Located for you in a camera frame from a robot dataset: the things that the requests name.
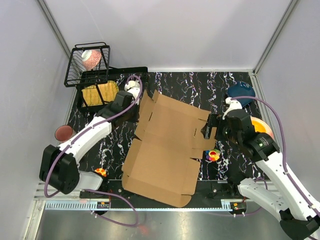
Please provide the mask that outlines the brown cardboard box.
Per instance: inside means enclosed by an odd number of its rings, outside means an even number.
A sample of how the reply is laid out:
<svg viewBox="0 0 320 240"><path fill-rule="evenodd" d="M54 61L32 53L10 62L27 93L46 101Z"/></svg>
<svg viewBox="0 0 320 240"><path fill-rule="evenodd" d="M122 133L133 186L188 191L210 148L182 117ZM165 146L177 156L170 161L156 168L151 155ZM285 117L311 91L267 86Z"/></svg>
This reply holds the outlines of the brown cardboard box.
<svg viewBox="0 0 320 240"><path fill-rule="evenodd" d="M201 130L210 112L154 91L143 93L135 138L122 166L124 190L182 208L195 194L203 152L215 133Z"/></svg>

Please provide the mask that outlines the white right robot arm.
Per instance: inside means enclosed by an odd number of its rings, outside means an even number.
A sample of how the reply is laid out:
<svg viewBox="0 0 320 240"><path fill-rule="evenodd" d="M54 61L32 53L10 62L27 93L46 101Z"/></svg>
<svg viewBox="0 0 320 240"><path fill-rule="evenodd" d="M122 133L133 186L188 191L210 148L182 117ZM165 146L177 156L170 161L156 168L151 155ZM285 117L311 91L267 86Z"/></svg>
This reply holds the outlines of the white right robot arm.
<svg viewBox="0 0 320 240"><path fill-rule="evenodd" d="M234 143L272 181L280 195L258 185L252 178L237 173L229 177L228 195L249 198L273 215L292 240L304 240L320 231L320 203L302 186L273 138L257 132L251 117L243 109L226 115L210 113L201 130L205 139L216 129L217 140Z"/></svg>

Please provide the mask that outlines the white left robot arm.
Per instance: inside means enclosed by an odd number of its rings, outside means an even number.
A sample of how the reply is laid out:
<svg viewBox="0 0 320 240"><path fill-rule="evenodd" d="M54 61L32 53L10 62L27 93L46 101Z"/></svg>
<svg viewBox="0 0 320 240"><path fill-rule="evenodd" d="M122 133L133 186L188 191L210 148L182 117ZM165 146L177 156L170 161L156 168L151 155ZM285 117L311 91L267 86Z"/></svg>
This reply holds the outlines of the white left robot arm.
<svg viewBox="0 0 320 240"><path fill-rule="evenodd" d="M85 154L101 139L122 123L135 120L142 91L137 87L119 91L115 99L96 113L91 122L71 139L58 146L48 145L42 155L39 178L44 182L44 195L68 195L74 190L90 191L103 198L108 193L104 178L96 172L79 170L78 164Z"/></svg>

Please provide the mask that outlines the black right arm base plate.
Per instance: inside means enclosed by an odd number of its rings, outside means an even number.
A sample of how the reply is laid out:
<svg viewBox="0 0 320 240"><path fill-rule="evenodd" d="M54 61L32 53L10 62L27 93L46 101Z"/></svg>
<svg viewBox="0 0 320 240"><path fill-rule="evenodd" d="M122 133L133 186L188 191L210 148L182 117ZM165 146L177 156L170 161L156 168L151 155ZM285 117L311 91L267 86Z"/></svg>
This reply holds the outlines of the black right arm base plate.
<svg viewBox="0 0 320 240"><path fill-rule="evenodd" d="M199 199L235 200L243 200L245 198L240 194L236 185L224 180L198 180L193 197Z"/></svg>

